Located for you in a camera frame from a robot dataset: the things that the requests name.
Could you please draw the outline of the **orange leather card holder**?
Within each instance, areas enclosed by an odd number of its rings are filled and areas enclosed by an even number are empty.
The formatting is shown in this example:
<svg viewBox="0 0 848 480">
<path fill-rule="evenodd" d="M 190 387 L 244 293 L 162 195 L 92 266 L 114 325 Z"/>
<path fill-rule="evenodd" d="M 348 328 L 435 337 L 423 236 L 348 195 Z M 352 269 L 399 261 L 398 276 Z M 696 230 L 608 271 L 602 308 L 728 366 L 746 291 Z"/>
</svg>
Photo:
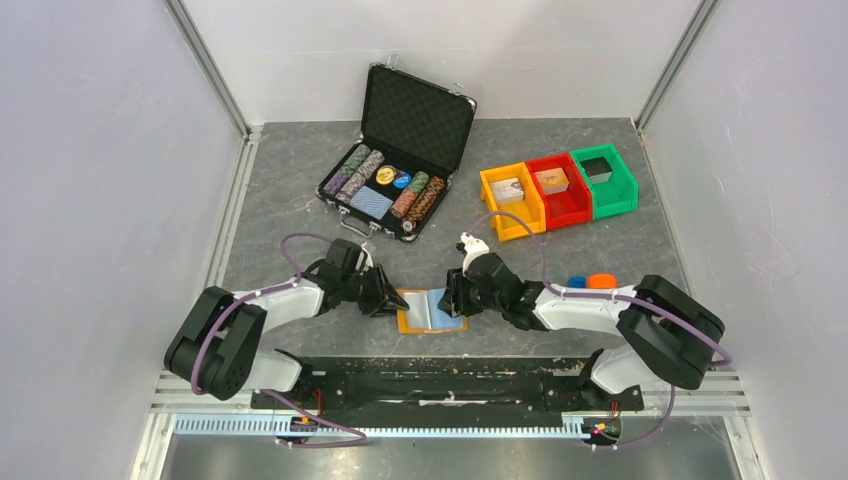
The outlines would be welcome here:
<svg viewBox="0 0 848 480">
<path fill-rule="evenodd" d="M 398 331 L 401 334 L 447 334 L 467 331 L 466 317 L 452 317 L 438 307 L 445 292 L 445 288 L 400 289 L 399 294 L 409 308 L 397 311 Z"/>
</svg>

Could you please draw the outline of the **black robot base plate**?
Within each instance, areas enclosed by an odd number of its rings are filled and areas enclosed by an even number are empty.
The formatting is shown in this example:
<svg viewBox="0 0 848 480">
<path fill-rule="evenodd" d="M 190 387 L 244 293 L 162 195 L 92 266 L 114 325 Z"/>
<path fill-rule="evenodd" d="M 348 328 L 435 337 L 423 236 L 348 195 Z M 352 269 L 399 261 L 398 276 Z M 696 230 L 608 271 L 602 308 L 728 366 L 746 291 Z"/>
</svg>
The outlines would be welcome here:
<svg viewBox="0 0 848 480">
<path fill-rule="evenodd" d="M 288 398 L 349 427 L 554 427 L 562 414 L 639 412 L 633 385 L 588 392 L 584 358 L 308 357 Z"/>
</svg>

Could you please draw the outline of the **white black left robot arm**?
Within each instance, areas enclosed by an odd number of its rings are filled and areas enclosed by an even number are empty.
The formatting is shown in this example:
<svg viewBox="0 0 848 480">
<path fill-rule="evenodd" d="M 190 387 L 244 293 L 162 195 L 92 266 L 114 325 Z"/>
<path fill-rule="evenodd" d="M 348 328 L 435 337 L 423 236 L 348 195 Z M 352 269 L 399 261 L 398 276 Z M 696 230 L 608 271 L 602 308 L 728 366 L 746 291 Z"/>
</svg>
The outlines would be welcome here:
<svg viewBox="0 0 848 480">
<path fill-rule="evenodd" d="M 253 290 L 205 288 L 164 354 L 164 368 L 196 395 L 228 400 L 243 389 L 275 390 L 290 407 L 314 394 L 305 364 L 282 351 L 263 353 L 263 335 L 295 320 L 354 303 L 365 317 L 406 311 L 408 303 L 363 246 L 330 241 L 325 256 L 289 280 Z"/>
</svg>

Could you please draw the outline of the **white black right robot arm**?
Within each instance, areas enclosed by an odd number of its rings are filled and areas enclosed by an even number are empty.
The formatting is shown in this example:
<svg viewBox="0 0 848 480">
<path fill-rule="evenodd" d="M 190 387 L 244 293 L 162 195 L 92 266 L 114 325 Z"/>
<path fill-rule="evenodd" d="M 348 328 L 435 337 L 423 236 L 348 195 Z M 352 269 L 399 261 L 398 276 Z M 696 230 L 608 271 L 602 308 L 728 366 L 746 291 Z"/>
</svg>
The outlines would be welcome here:
<svg viewBox="0 0 848 480">
<path fill-rule="evenodd" d="M 646 275 L 635 286 L 570 288 L 523 280 L 498 255 L 486 253 L 448 271 L 438 307 L 452 317 L 494 311 L 524 331 L 620 336 L 623 345 L 596 353 L 577 382 L 580 400 L 591 408 L 642 382 L 696 390 L 716 355 L 723 364 L 730 361 L 720 347 L 724 322 L 659 275 Z"/>
</svg>

